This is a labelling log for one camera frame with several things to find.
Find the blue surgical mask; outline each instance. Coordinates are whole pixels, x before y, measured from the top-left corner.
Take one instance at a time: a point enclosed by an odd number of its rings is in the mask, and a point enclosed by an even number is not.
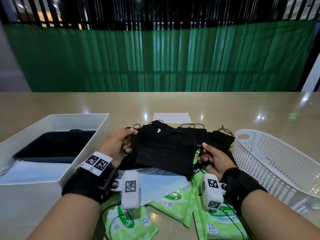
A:
[[[0,184],[58,181],[69,167],[68,163],[16,161],[12,168],[0,177]]]
[[[140,205],[144,206],[158,200],[174,191],[177,191],[189,183],[185,176],[157,168],[136,169],[139,173],[139,188],[141,193]],[[119,179],[124,170],[119,170]]]

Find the metal screw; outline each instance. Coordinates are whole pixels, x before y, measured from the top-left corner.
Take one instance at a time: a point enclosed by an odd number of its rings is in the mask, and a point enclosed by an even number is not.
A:
[[[114,189],[116,189],[116,188],[118,188],[118,186],[119,186],[119,182],[118,181],[113,181],[113,183],[112,183],[112,187],[114,188]]]
[[[221,188],[222,188],[223,190],[226,190],[226,189],[227,189],[227,184],[223,183],[223,184],[221,185]]]

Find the wrist strap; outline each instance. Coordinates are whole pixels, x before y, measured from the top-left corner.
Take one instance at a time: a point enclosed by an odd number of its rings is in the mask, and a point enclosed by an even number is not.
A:
[[[226,183],[226,200],[234,207],[235,211],[241,214],[243,200],[254,190],[267,190],[262,187],[256,179],[238,168],[229,168],[221,179]]]
[[[94,152],[77,167],[63,187],[62,196],[71,193],[86,196],[99,204],[105,202],[111,196],[107,185],[116,171],[111,160],[105,154]]]

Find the hand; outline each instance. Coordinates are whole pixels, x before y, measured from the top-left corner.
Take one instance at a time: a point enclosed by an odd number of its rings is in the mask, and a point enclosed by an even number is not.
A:
[[[98,152],[103,153],[112,158],[111,164],[118,167],[122,159],[132,152],[130,135],[138,134],[134,128],[118,129],[106,137]]]
[[[205,169],[208,173],[217,176],[219,181],[227,169],[237,167],[224,152],[206,143],[202,143],[202,147],[204,154],[198,157],[198,163],[209,160],[210,164]]]

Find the table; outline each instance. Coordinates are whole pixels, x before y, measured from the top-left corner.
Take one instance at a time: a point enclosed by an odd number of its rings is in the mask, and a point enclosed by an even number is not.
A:
[[[204,124],[208,131],[222,125],[233,133],[263,131],[320,163],[319,92],[0,93],[0,110],[0,141],[49,114],[110,113],[112,127],[118,129],[148,124],[155,112],[188,112],[193,123]],[[153,240],[198,239],[193,221],[187,229],[150,206],[147,210],[159,227]],[[309,220],[320,227],[320,211]],[[16,234],[21,237],[30,231]],[[94,239],[102,239],[101,233],[97,226]]]

